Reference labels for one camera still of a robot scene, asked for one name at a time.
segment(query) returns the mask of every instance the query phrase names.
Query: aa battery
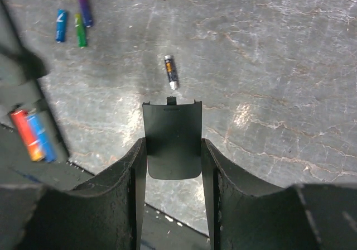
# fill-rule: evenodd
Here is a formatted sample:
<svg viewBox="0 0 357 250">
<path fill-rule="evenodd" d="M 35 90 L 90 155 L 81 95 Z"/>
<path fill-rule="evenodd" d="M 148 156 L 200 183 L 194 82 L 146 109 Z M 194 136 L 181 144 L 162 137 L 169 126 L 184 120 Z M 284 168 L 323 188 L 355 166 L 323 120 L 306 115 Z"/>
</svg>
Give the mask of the aa battery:
<svg viewBox="0 0 357 250">
<path fill-rule="evenodd" d="M 93 26 L 93 19 L 90 13 L 88 0 L 78 0 L 78 2 L 82 13 L 84 26 L 87 28 Z"/>
<path fill-rule="evenodd" d="M 83 27 L 81 14 L 74 14 L 74 24 L 77 32 L 78 46 L 83 48 L 87 46 L 87 40 L 85 37 L 85 30 Z"/>
<path fill-rule="evenodd" d="M 168 82 L 172 90 L 176 90 L 178 87 L 179 77 L 177 76 L 177 70 L 175 66 L 175 62 L 173 61 L 173 56 L 166 55 L 164 57 L 165 60 L 165 68 L 167 71 Z"/>
<path fill-rule="evenodd" d="M 55 161 L 57 159 L 56 152 L 52 146 L 52 143 L 49 139 L 49 136 L 47 135 L 44 126 L 41 123 L 38 114 L 33 110 L 27 115 L 26 119 L 30 125 L 31 130 L 37 136 L 37 139 L 40 141 L 41 149 L 45 154 L 45 161 Z"/>
<path fill-rule="evenodd" d="M 56 41 L 64 42 L 66 36 L 67 12 L 58 9 L 56 20 Z"/>
<path fill-rule="evenodd" d="M 31 131 L 30 125 L 26 119 L 24 110 L 16 110 L 11 113 L 11 118 L 25 144 L 28 154 L 32 161 L 40 161 L 44 157 L 40 141 L 36 139 L 35 134 Z"/>
</svg>

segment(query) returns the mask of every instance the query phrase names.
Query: orange battery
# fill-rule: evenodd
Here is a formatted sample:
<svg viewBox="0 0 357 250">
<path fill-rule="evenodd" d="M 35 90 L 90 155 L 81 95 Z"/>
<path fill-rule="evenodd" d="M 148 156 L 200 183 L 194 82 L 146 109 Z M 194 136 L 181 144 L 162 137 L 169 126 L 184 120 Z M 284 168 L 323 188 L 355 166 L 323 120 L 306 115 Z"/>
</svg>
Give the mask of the orange battery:
<svg viewBox="0 0 357 250">
<path fill-rule="evenodd" d="M 30 129 L 30 125 L 27 123 L 26 112 L 21 109 L 16 110 L 11 113 L 11 117 L 27 148 L 31 160 L 40 161 L 44 157 L 44 154 L 40 148 L 40 141 L 36 139 Z"/>
</svg>

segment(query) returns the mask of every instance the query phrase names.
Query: concrete floor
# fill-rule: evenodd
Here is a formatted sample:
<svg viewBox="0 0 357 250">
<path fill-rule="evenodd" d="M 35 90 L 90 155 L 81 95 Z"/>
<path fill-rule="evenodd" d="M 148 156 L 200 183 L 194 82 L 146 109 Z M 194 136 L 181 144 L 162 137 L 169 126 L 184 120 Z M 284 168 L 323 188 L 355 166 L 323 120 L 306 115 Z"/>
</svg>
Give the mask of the concrete floor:
<svg viewBox="0 0 357 250">
<path fill-rule="evenodd" d="M 202 100 L 203 137 L 280 186 L 357 182 L 357 0 L 90 0 L 89 47 L 76 0 L 10 0 L 72 160 L 99 172 L 144 136 L 142 102 Z M 70 12 L 56 44 L 58 8 Z M 167 82 L 174 54 L 181 88 Z M 201 178 L 148 177 L 146 202 L 207 232 Z"/>
</svg>

